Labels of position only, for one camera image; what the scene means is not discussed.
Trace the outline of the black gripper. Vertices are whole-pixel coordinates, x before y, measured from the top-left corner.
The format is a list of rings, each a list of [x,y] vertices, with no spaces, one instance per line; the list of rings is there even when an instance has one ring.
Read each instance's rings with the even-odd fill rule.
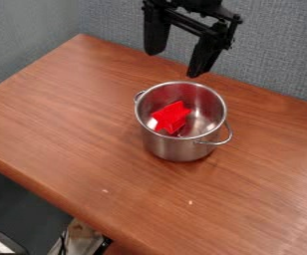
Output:
[[[145,51],[153,56],[165,50],[169,29],[198,37],[189,61],[190,78],[206,73],[222,49],[230,47],[242,18],[222,5],[222,0],[143,0]]]

